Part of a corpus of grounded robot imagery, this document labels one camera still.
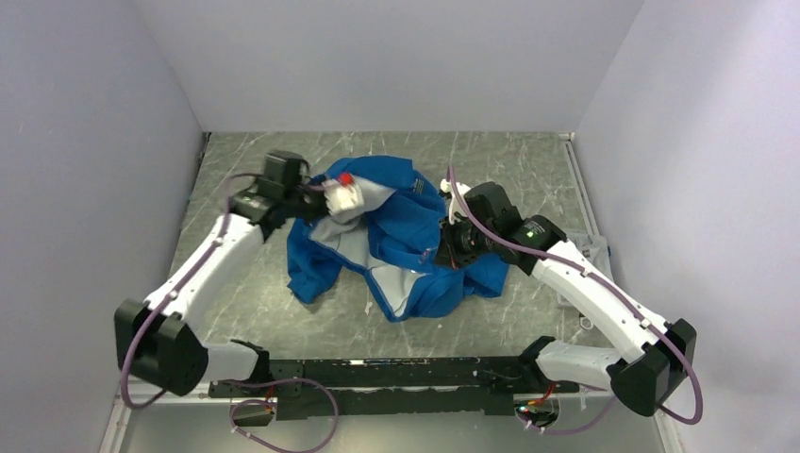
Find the gray marble table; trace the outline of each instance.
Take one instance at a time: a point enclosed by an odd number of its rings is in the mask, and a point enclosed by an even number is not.
[[[187,208],[173,271],[206,237],[220,213],[222,180],[258,172],[272,149],[306,157],[312,173],[346,156],[389,154],[411,158],[438,184],[450,159],[469,185],[494,180],[523,215],[541,213],[564,229],[586,230],[567,159],[553,133],[287,132],[212,134]],[[277,359],[416,358],[517,355],[541,335],[588,345],[606,344],[583,330],[577,311],[517,269],[501,297],[466,298],[449,316],[389,323],[362,277],[342,270],[336,285],[309,310],[286,288],[285,240],[277,231],[257,259],[226,284],[198,333],[225,342],[245,339]]]

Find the blue jacket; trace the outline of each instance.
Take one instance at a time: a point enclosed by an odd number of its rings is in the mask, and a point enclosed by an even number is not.
[[[370,256],[366,258],[345,257],[335,249],[339,238],[333,242],[311,239],[325,219],[310,225],[295,220],[287,240],[289,288],[302,303],[310,304],[329,290],[342,267],[364,276],[378,306],[392,322],[409,316],[444,316],[470,294],[500,295],[508,265],[495,254],[459,270],[433,264],[440,239],[439,221],[446,215],[444,200],[414,170],[411,160],[391,156],[345,158],[336,161],[325,176],[335,178],[344,172],[372,181],[391,195],[376,209],[363,213],[363,239],[350,238],[367,242],[363,246],[368,247]],[[373,272],[376,263],[390,266]],[[398,291],[405,295],[397,297]],[[403,297],[407,299],[402,306],[397,306],[396,300],[392,304],[391,299]]]

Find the tabletop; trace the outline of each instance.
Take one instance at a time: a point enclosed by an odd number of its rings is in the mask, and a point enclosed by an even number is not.
[[[471,186],[497,182],[524,217],[539,213],[562,229],[586,231],[575,177],[555,133],[215,133],[187,207],[173,272],[220,214],[223,179],[259,172],[273,149],[304,156],[313,175],[348,156],[409,158],[436,185],[452,160],[459,181]],[[246,184],[234,184],[234,189]],[[363,277],[347,270],[330,291],[304,306],[286,286],[289,229],[286,225],[276,231],[257,258],[223,287],[197,332],[199,338],[215,343],[247,340],[276,359],[518,355],[542,335],[574,344],[608,344],[597,329],[581,328],[577,311],[563,308],[553,290],[516,268],[509,271],[500,297],[469,296],[438,319],[388,322]]]

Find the garment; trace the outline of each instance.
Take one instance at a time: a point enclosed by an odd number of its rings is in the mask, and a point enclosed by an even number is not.
[[[312,224],[295,220],[287,240],[289,288],[304,304],[329,290],[342,267],[364,276],[389,321],[441,317],[469,294],[496,297],[508,265],[489,254],[459,270],[433,264],[444,200],[411,160],[345,158],[324,177],[350,174],[361,189],[361,210]]]

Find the white wall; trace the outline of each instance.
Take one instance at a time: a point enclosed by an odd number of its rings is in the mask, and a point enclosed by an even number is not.
[[[202,143],[121,0],[0,6],[0,450],[90,452],[112,316],[164,278]]]
[[[691,453],[800,451],[798,49],[797,2],[649,0],[577,130],[614,275],[697,327]]]
[[[205,130],[575,130],[642,0],[136,0]]]

